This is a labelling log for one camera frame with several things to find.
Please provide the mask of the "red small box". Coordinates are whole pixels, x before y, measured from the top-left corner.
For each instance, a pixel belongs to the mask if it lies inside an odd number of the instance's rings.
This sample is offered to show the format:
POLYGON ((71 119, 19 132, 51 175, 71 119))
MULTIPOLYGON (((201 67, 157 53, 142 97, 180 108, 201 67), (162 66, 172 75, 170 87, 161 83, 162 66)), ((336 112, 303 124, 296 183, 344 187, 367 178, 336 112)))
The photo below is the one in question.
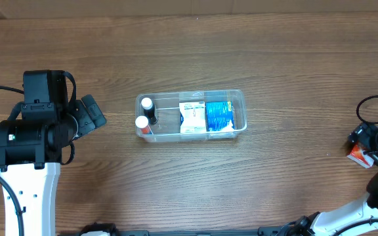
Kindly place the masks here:
POLYGON ((362 144, 352 144, 347 157, 364 168, 371 168, 374 160, 367 154, 368 149, 362 144))

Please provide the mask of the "orange tube white cap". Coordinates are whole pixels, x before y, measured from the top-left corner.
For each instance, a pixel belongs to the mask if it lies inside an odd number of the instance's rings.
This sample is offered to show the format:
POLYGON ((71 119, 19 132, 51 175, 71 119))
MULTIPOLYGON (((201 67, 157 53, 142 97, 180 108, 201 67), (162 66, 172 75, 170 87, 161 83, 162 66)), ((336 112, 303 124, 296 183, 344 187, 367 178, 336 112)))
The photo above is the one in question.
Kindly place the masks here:
POLYGON ((150 128, 149 119, 146 116, 138 116, 135 119, 136 127, 141 131, 142 134, 152 134, 152 130, 150 128))

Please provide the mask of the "black bottle white cap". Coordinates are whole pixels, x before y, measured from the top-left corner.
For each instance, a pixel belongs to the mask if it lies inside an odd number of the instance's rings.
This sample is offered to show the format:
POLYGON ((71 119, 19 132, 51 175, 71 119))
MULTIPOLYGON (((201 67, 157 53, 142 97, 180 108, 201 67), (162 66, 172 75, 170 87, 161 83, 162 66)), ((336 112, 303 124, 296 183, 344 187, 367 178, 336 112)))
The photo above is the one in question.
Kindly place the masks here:
POLYGON ((157 123, 156 107, 151 98, 145 97, 141 100, 141 106, 144 111, 144 115, 148 118, 149 123, 154 125, 157 123))

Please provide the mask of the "white bandage box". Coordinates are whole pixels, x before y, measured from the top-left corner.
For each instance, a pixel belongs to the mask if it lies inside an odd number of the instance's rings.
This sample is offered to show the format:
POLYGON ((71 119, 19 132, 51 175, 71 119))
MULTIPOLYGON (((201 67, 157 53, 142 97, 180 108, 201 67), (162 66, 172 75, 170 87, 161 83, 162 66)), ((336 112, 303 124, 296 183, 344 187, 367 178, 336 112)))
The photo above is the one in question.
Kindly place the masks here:
POLYGON ((180 133, 207 132, 205 102, 181 102, 180 133))

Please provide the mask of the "blue lozenge box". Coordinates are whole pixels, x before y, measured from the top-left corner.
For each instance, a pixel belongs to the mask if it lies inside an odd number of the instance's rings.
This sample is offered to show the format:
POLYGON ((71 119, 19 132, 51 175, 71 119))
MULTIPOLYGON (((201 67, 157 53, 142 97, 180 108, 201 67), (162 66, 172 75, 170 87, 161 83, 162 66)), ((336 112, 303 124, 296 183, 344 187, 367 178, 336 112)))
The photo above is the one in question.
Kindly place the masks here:
POLYGON ((207 130, 230 132, 235 130, 231 101, 206 103, 207 130))

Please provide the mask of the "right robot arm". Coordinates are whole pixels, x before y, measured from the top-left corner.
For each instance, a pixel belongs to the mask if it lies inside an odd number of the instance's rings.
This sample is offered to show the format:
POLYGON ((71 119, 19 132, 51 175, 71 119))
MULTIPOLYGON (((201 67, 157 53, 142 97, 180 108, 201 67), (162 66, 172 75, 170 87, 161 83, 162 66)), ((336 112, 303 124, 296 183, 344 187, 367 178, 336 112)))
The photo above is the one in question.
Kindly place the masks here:
MULTIPOLYGON (((361 123, 349 135, 347 157, 364 168, 378 167, 378 127, 361 123)), ((330 212, 316 212, 283 226, 278 235, 360 235, 378 230, 378 173, 366 194, 330 212)))

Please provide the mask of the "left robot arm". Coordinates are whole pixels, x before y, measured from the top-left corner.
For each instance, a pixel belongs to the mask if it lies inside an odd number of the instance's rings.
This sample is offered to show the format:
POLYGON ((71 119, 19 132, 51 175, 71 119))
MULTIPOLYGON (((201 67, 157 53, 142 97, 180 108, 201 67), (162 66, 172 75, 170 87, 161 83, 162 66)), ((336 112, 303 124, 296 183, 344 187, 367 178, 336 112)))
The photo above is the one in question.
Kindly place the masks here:
POLYGON ((68 94, 67 71, 25 71, 23 101, 0 122, 0 181, 6 235, 55 235, 56 190, 65 164, 62 150, 104 126, 106 118, 90 95, 68 94))

